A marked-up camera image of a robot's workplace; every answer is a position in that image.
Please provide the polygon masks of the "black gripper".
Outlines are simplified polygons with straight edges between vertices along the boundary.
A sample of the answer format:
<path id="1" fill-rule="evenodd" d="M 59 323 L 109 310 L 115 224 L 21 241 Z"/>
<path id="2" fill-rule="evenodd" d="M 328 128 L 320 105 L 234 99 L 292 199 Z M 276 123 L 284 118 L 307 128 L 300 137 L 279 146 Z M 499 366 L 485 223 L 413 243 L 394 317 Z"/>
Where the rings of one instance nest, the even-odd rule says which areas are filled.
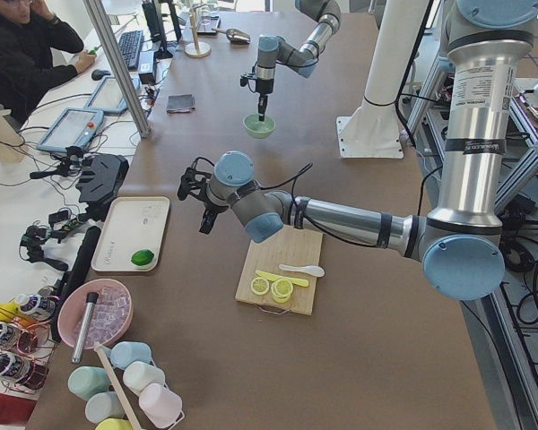
<path id="1" fill-rule="evenodd" d="M 184 201 L 188 196 L 192 196 L 204 205 L 205 210 L 199 232 L 209 235 L 213 230 L 217 216 L 219 213 L 225 212 L 227 206 L 225 204 L 220 205 L 215 203 L 208 196 L 207 186 L 209 185 L 209 180 L 212 178 L 212 174 L 200 171 L 197 168 L 200 160 L 207 162 L 212 167 L 214 166 L 209 159 L 201 156 L 196 157 L 180 178 L 177 197 L 180 201 Z"/>
<path id="2" fill-rule="evenodd" d="M 255 84 L 253 92 L 259 93 L 257 101 L 258 120 L 264 122 L 268 95 L 273 92 L 274 69 L 254 66 L 250 73 L 241 74 L 239 81 L 241 87 L 248 86 L 251 82 Z"/>

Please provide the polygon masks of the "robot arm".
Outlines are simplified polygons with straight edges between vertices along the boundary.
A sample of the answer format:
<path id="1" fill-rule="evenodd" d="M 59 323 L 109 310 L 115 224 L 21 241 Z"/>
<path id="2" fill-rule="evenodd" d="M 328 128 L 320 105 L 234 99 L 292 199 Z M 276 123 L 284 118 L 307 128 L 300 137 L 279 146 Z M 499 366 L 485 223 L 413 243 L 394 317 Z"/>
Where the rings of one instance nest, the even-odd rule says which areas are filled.
<path id="1" fill-rule="evenodd" d="M 250 73 L 243 73 L 240 86 L 255 84 L 254 93 L 259 95 L 256 119 L 267 122 L 266 108 L 268 96 L 273 93 L 275 68 L 285 65 L 302 77 L 308 78 L 317 66 L 325 50 L 326 42 L 340 29 L 342 13 L 340 6 L 333 0 L 300 0 L 295 8 L 316 23 L 300 47 L 294 47 L 283 37 L 260 35 L 257 42 L 256 62 Z"/>
<path id="2" fill-rule="evenodd" d="M 420 46 L 431 1 L 388 1 L 375 47 L 363 103 L 337 127 L 345 158 L 402 158 L 388 125 L 403 120 L 399 99 Z M 316 27 L 300 48 L 276 35 L 261 35 L 251 73 L 240 85 L 255 82 L 259 123 L 273 92 L 275 68 L 283 65 L 308 78 L 325 43 L 341 28 L 336 1 L 295 1 Z M 396 250 L 421 263 L 425 278 L 440 294 L 475 300 L 497 289 L 505 275 L 499 250 L 501 222 L 495 212 L 499 172 L 506 151 L 509 105 L 516 64 L 534 45 L 538 1 L 445 1 L 446 66 L 454 66 L 452 101 L 438 188 L 438 204 L 421 216 L 398 217 L 294 193 L 296 176 L 278 185 L 254 179 L 253 160 L 225 152 L 215 163 L 197 157 L 180 179 L 178 198 L 204 203 L 200 232 L 209 234 L 218 214 L 231 209 L 250 238 L 261 243 L 284 225 L 312 228 L 350 245 Z M 412 134 L 410 121 L 403 126 Z"/>

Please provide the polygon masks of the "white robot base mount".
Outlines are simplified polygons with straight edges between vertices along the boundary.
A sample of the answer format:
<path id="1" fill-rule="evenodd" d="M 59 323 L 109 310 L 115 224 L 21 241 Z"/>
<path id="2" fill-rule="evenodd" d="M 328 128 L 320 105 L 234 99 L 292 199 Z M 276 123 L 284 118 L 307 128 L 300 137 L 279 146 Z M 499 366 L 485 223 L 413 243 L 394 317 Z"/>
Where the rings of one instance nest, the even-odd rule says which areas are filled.
<path id="1" fill-rule="evenodd" d="M 388 1 L 377 37 L 360 107 L 337 118 L 340 155 L 346 159 L 400 159 L 399 120 L 395 112 L 401 84 L 416 39 L 422 35 L 431 2 Z"/>

